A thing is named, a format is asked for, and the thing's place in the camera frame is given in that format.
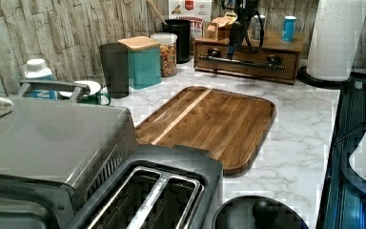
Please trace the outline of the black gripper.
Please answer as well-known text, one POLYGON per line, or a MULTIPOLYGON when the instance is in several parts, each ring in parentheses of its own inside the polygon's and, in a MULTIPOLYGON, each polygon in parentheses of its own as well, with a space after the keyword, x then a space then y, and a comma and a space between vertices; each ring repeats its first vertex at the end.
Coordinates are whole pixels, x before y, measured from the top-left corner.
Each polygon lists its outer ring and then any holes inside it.
POLYGON ((233 22, 229 44, 227 50, 227 58, 232 59, 234 52, 242 48, 243 41, 246 41, 247 46, 252 46, 248 35, 248 28, 251 20, 255 15, 258 15, 259 0, 235 0, 233 3, 233 11, 237 15, 237 19, 233 22))

